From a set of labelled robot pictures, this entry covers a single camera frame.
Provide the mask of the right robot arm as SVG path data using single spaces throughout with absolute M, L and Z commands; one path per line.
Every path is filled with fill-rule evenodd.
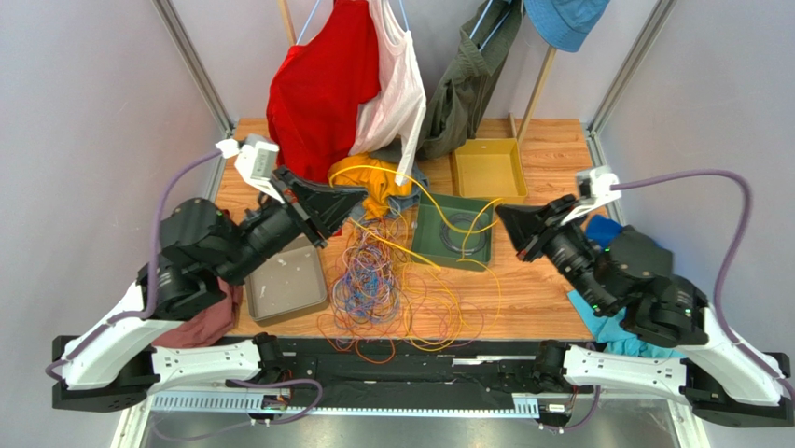
M 642 358 L 545 341 L 529 373 L 534 392 L 631 389 L 687 405 L 695 416 L 719 426 L 793 426 L 788 356 L 754 348 L 722 311 L 725 276 L 750 219 L 752 192 L 734 172 L 717 169 L 714 176 L 739 187 L 743 208 L 711 295 L 675 273 L 671 251 L 631 226 L 606 245 L 588 240 L 582 221 L 632 188 L 606 166 L 579 172 L 577 195 L 543 206 L 495 208 L 518 259 L 548 259 L 595 316 L 619 315 L 623 330 L 676 351 L 674 358 Z

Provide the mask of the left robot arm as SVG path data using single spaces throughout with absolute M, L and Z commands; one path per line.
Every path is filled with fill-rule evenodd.
M 235 222 L 212 201 L 192 198 L 172 212 L 159 207 L 150 258 L 120 301 L 91 329 L 52 344 L 46 373 L 56 410 L 112 413 L 185 386 L 286 390 L 295 385 L 275 336 L 260 333 L 227 345 L 166 348 L 166 332 L 221 302 L 222 284 L 240 286 L 298 239 L 322 248 L 368 193 L 306 180 L 277 164 L 278 146 L 251 134 L 216 144 L 210 158 L 232 160 L 263 196 Z

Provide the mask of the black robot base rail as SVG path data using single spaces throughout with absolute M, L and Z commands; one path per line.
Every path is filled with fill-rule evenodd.
M 224 337 L 227 345 L 242 337 Z M 317 339 L 278 340 L 287 375 L 295 385 L 280 390 L 254 388 L 267 401 L 313 410 L 322 406 L 431 407 L 495 410 L 515 394 L 595 394 L 592 387 L 571 392 L 534 392 L 529 373 L 541 343 L 477 343 L 450 355 L 399 351 L 383 366 L 351 354 L 332 352 Z

